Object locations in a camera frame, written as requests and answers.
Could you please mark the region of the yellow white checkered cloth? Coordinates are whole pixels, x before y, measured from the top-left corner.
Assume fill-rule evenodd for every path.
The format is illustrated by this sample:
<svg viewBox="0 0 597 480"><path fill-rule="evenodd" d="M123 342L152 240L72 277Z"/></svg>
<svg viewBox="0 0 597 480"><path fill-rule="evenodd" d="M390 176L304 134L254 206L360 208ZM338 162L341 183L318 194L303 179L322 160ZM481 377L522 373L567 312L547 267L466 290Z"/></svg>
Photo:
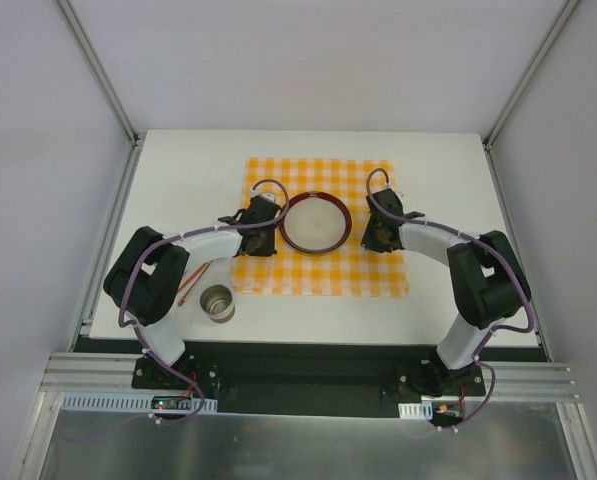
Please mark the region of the yellow white checkered cloth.
<svg viewBox="0 0 597 480"><path fill-rule="evenodd" d="M388 172L388 160L252 157L245 166L242 203L259 180L280 181L290 196L322 191L340 199L352 219L350 236L333 252L307 255L291 248L276 235L277 253L268 258L240 256L232 261L231 279L243 294L316 295L349 297L405 297L410 286L405 254L369 252L360 245L369 219L366 178L375 168Z"/></svg>

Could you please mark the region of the red rimmed cream plate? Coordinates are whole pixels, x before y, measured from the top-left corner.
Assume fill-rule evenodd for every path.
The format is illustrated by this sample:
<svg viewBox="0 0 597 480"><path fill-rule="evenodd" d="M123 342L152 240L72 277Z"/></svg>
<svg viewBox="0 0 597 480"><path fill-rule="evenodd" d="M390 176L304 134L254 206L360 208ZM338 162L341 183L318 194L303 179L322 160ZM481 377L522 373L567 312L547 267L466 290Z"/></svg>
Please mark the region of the red rimmed cream plate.
<svg viewBox="0 0 597 480"><path fill-rule="evenodd" d="M309 191L290 199L279 232L292 249L322 255L340 248L352 226L351 213L342 200L327 192Z"/></svg>

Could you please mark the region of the metal cup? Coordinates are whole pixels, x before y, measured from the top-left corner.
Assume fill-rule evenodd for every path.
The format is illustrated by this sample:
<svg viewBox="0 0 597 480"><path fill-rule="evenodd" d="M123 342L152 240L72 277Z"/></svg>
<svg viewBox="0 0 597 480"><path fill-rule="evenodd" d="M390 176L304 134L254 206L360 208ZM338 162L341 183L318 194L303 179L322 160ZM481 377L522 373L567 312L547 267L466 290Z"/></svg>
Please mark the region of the metal cup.
<svg viewBox="0 0 597 480"><path fill-rule="evenodd" d="M208 318L218 324L230 321L235 313L232 290L221 284L206 288L199 298L199 305Z"/></svg>

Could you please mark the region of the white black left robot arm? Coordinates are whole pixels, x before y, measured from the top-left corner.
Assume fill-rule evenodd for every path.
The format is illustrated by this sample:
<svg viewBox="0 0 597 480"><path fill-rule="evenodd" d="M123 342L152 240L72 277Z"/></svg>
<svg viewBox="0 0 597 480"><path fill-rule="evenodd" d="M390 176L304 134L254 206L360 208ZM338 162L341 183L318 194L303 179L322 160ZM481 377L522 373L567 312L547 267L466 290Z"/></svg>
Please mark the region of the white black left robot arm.
<svg viewBox="0 0 597 480"><path fill-rule="evenodd" d="M119 308L119 322L136 328L143 345L159 359L154 375L166 388L180 388L189 377L190 367L181 359L185 345L173 315L183 277L216 260L273 255L280 211L269 194L258 194L247 208L193 235L165 238L151 227L141 227L121 251L103 290Z"/></svg>

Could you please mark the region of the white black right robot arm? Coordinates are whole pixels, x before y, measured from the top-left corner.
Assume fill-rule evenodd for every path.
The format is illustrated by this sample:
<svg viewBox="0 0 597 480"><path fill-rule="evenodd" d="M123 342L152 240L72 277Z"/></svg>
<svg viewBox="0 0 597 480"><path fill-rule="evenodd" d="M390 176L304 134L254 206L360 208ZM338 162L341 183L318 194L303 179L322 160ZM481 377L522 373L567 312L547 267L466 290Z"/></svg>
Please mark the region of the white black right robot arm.
<svg viewBox="0 0 597 480"><path fill-rule="evenodd" d="M408 251L449 269L457 316L429 363L428 382L439 394L451 394L464 381L493 331L528 305L531 291L507 236L493 230L474 236L403 212L391 188L368 193L370 217L361 246L375 253Z"/></svg>

